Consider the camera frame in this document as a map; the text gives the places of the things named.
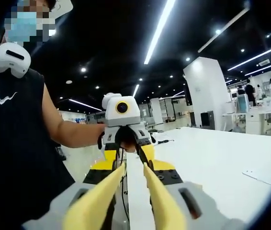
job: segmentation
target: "logo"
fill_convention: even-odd
[[[0,104],[4,104],[7,100],[12,100],[12,98],[15,96],[17,92],[15,92],[12,97],[5,97],[4,99],[0,99]]]

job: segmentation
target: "black sleeveless shirt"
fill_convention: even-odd
[[[38,219],[74,183],[42,117],[44,78],[30,69],[0,74],[0,226]]]

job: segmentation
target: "white robot head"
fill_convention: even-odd
[[[108,127],[126,126],[141,122],[140,109],[132,96],[122,97],[119,93],[108,93],[102,100],[106,109]]]
[[[22,78],[31,64],[30,54],[20,45],[6,42],[0,45],[0,73],[11,69],[11,74]]]

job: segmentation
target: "yellow camera ring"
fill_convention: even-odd
[[[120,112],[120,111],[117,109],[117,107],[118,107],[119,104],[125,104],[125,105],[127,106],[126,111]],[[118,103],[116,104],[116,106],[115,106],[115,110],[116,110],[119,114],[125,114],[125,113],[127,113],[128,109],[129,109],[129,104],[128,104],[127,102],[125,102],[125,101],[120,101],[120,102],[118,102]]]

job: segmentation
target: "camera lens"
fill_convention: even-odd
[[[121,102],[121,103],[119,103],[117,105],[117,111],[120,112],[120,113],[122,113],[122,114],[126,113],[127,109],[128,109],[128,106],[124,102]]]

